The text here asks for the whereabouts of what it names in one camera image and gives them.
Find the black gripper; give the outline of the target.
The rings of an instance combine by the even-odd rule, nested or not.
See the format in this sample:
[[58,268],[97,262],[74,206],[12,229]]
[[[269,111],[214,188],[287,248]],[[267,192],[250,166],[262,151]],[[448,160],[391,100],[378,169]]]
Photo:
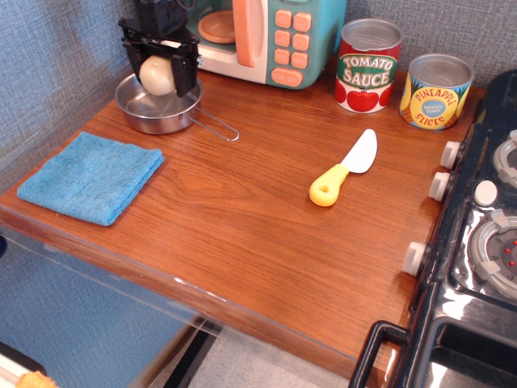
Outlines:
[[135,1],[136,15],[119,19],[123,46],[138,81],[141,65],[154,55],[172,59],[178,97],[187,95],[197,85],[200,40],[187,29],[194,5],[194,1]]

